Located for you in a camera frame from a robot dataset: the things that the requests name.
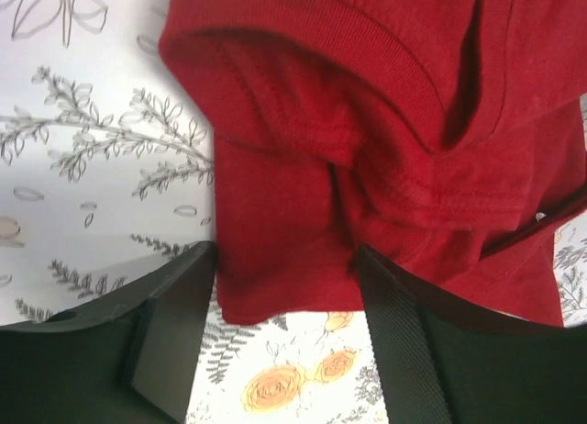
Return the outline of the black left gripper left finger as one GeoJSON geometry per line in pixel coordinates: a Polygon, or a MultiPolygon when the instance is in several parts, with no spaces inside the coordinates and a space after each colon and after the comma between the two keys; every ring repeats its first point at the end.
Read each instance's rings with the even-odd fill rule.
{"type": "Polygon", "coordinates": [[[182,423],[216,266],[210,241],[45,322],[1,329],[4,423],[182,423]]]}

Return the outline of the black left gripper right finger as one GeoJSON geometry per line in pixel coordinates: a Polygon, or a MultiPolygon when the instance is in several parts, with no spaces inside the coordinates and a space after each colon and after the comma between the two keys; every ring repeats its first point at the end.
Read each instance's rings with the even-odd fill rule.
{"type": "Polygon", "coordinates": [[[390,422],[586,420],[584,326],[551,327],[474,305],[368,246],[358,264],[390,422]]]}

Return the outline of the red t shirt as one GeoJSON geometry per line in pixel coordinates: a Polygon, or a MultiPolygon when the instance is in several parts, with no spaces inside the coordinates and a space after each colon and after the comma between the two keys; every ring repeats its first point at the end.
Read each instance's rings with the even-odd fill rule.
{"type": "Polygon", "coordinates": [[[224,319],[363,307],[369,245],[562,322],[586,208],[586,0],[171,0],[160,54],[210,122],[224,319]]]}

